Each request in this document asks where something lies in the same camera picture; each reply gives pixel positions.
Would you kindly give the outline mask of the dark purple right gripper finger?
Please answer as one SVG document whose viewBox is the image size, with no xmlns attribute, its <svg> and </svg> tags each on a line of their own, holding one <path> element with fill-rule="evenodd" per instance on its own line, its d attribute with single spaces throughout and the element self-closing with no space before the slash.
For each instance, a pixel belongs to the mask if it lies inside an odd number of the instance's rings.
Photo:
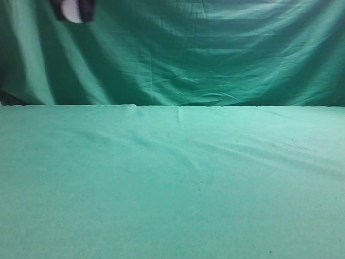
<svg viewBox="0 0 345 259">
<path fill-rule="evenodd" d="M 54 15 L 58 21 L 64 21 L 65 20 L 65 16 L 63 15 L 63 12 L 61 9 L 62 3 L 63 3 L 63 0 L 50 0 L 52 10 L 53 10 Z"/>
</svg>

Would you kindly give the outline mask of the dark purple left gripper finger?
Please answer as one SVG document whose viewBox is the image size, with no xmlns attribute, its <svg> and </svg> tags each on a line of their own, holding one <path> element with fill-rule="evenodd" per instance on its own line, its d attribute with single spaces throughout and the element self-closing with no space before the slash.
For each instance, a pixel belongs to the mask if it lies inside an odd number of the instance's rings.
<svg viewBox="0 0 345 259">
<path fill-rule="evenodd" d="M 78 14 L 82 22 L 91 22 L 94 18 L 96 0 L 77 0 Z"/>
</svg>

